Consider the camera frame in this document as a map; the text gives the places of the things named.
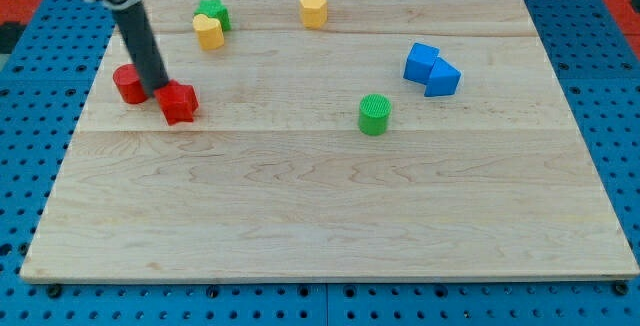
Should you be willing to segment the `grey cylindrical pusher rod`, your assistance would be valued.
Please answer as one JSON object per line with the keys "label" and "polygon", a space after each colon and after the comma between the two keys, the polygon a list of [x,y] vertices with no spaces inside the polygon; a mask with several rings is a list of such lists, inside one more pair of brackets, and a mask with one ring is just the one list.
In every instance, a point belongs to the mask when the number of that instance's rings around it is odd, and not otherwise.
{"label": "grey cylindrical pusher rod", "polygon": [[162,55],[144,7],[139,1],[112,12],[146,96],[169,82]]}

